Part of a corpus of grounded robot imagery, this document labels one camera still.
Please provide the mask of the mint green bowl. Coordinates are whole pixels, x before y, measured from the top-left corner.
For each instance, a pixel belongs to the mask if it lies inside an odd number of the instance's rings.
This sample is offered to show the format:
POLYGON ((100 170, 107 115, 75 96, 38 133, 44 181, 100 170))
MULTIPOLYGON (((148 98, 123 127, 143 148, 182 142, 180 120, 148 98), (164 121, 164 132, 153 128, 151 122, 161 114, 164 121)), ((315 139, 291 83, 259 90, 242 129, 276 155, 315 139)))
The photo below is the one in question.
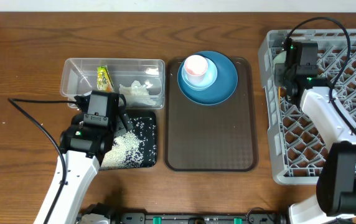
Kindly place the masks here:
POLYGON ((286 51, 282 51, 273 59, 273 65, 282 64, 286 61, 286 51))

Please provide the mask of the wooden chopstick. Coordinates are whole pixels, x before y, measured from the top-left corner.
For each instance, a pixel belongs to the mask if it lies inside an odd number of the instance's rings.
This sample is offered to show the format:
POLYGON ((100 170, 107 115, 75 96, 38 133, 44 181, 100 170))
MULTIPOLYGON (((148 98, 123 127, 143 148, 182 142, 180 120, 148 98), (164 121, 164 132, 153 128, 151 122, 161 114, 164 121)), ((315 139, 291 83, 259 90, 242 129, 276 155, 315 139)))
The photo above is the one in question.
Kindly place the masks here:
POLYGON ((281 102, 281 87, 278 87, 278 104, 280 105, 281 102))

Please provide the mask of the green snack wrapper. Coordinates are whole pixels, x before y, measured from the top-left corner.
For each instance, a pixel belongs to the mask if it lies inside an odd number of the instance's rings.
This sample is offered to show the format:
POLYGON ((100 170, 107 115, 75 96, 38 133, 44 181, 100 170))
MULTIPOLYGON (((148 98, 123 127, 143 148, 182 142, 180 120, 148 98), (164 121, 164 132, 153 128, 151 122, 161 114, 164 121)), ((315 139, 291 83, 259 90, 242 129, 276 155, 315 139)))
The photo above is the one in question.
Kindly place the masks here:
POLYGON ((97 90, 114 92, 113 82, 109 74, 107 66, 99 66, 97 68, 97 90))

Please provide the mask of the white tissue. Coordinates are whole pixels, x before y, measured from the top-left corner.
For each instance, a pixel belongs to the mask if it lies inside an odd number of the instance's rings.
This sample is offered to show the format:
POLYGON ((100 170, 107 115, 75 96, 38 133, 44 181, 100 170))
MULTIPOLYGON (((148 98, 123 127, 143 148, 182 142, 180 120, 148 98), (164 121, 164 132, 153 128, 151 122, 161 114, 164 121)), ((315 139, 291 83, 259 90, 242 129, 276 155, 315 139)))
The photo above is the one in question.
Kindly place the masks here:
POLYGON ((135 80, 131 86, 119 85, 119 93, 123 94, 128 106, 155 106, 156 101, 151 99, 151 96, 146 89, 146 85, 140 84, 135 80))

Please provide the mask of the dark blue plate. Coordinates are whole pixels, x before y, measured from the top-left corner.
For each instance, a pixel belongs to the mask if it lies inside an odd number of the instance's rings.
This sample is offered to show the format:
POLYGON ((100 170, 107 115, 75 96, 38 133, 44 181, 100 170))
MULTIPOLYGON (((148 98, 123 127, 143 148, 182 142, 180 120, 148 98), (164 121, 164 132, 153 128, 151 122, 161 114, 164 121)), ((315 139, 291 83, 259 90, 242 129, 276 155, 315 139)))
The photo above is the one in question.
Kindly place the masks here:
POLYGON ((215 51, 200 51, 201 55, 214 63, 217 71, 216 80, 205 90, 193 90, 184 81, 184 63, 177 71, 177 82, 181 92, 194 103, 200 105, 217 105, 231 97, 238 85, 238 72, 233 62, 224 54, 215 51))

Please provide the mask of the light blue bowl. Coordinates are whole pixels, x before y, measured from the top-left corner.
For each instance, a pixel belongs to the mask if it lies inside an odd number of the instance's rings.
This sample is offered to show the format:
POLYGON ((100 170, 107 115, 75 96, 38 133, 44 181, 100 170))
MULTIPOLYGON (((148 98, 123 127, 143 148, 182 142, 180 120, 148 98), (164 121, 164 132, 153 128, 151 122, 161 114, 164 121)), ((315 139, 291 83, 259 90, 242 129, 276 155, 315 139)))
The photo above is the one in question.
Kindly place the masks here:
POLYGON ((206 58, 208 62, 208 69, 204 75, 204 79, 199 84, 192 84, 188 81, 186 73, 184 71, 184 65, 181 68, 183 81, 193 90, 202 91, 210 87, 217 79, 217 68, 216 65, 208 58, 206 58))

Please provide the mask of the pink cup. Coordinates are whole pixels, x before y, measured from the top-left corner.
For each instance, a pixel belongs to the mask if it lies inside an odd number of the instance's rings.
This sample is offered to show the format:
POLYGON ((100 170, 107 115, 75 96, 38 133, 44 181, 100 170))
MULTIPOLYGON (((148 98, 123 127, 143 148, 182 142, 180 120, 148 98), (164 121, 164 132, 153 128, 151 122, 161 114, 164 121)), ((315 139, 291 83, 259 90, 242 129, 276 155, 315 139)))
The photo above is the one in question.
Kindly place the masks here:
POLYGON ((208 62, 201 55, 191 55, 184 62, 184 71, 188 81, 192 84, 199 84, 203 79, 208 69, 208 62))

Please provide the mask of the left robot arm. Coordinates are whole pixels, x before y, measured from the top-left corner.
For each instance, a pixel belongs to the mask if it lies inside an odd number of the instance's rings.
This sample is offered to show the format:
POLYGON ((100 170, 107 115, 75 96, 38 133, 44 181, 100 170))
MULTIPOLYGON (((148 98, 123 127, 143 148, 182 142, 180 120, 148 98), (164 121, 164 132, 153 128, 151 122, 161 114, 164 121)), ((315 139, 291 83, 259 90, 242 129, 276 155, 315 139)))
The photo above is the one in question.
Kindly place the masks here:
POLYGON ((75 223, 87 189, 114 139, 133 127, 122 94, 93 90, 75 99, 81 112, 60 135, 61 157, 36 223, 75 223))

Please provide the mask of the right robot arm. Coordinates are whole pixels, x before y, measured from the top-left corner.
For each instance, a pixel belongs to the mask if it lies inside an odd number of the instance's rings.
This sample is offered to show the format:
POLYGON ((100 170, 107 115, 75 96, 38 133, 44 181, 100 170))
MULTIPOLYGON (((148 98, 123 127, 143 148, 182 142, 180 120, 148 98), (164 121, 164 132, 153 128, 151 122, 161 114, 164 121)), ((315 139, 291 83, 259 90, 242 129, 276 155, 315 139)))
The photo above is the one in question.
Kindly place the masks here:
POLYGON ((274 66, 275 80, 313 122, 329 155, 316 194, 289 207, 290 223, 329 223, 356 217, 356 122, 335 96, 334 84, 319 78, 318 44, 284 41, 286 59, 274 66))

